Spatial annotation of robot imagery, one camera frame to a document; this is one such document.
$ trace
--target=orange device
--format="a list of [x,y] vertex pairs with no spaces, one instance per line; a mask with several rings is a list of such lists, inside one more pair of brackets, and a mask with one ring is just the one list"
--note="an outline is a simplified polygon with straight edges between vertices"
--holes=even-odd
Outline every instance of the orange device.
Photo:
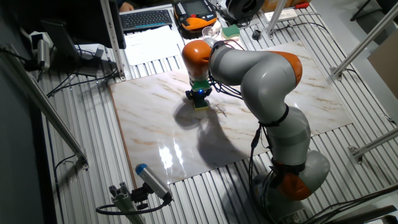
[[174,16],[180,27],[189,32],[200,32],[217,21],[216,9],[207,0],[176,2]]

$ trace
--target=red object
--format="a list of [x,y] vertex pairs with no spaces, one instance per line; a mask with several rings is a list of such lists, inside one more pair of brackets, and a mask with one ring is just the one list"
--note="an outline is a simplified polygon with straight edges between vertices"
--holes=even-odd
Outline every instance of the red object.
[[305,9],[305,8],[307,8],[309,6],[310,6],[310,3],[303,3],[303,4],[296,5],[294,8],[295,9]]

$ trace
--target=marble board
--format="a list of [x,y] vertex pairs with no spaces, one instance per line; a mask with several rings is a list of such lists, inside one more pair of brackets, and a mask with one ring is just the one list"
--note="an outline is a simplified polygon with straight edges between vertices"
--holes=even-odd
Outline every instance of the marble board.
[[[303,77],[285,102],[304,112],[313,135],[351,123],[301,42],[268,50],[301,60]],[[177,70],[109,86],[138,187],[143,181],[134,169],[140,163],[171,184],[250,156],[258,123],[244,102],[213,91],[210,108],[195,111],[185,97],[188,81],[187,71]],[[258,144],[255,154],[266,152],[264,146]]]

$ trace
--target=display screen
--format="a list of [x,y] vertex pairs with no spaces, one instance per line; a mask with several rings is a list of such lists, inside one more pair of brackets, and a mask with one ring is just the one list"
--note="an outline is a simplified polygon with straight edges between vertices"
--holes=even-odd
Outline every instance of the display screen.
[[202,1],[186,2],[186,10],[189,14],[208,15],[209,10]]

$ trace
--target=metal frame post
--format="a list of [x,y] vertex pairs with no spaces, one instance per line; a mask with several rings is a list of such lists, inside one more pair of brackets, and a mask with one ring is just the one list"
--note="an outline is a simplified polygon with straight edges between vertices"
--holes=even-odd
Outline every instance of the metal frame post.
[[120,79],[122,81],[126,81],[126,77],[124,76],[122,58],[120,57],[118,38],[116,36],[116,31],[114,29],[112,12],[111,12],[111,8],[109,6],[109,1],[101,0],[101,6],[102,6],[102,11],[103,11],[104,17],[105,17],[106,27],[108,28],[109,38],[111,39],[112,50],[113,50],[114,58],[116,61],[116,66],[118,67]]
[[274,27],[279,19],[280,14],[282,13],[282,10],[284,9],[284,6],[286,4],[287,0],[279,0],[278,1],[278,5],[276,6],[276,9],[272,15],[271,21],[268,24],[267,27],[267,34],[268,34],[268,38],[273,39],[273,31],[274,31]]
[[351,151],[354,158],[357,159],[359,163],[362,163],[363,154],[396,137],[398,137],[398,128],[395,128],[394,130],[388,132],[387,134],[383,134],[381,137],[378,137],[376,140],[366,144],[360,149],[357,149],[354,146],[350,146],[348,147],[348,149]]
[[[7,49],[15,52],[11,45]],[[70,149],[76,154],[80,162],[83,164],[84,169],[88,169],[88,160],[85,152],[79,146],[75,137],[69,131],[68,127],[62,121],[55,108],[51,105],[49,99],[39,87],[36,79],[30,76],[24,69],[21,61],[12,55],[0,54],[0,59],[6,65],[9,65],[12,74],[19,80],[19,83],[24,86],[29,97],[33,99],[35,104],[40,108],[46,118],[51,122],[52,126],[57,130],[62,139],[68,144]]]
[[349,55],[342,61],[337,68],[330,68],[332,75],[341,76],[341,72],[347,68],[347,66],[367,47],[372,40],[374,40],[380,32],[386,28],[389,22],[391,22],[398,15],[398,2],[395,6],[381,19],[381,21],[370,31],[368,36],[360,43],[355,49],[349,53]]

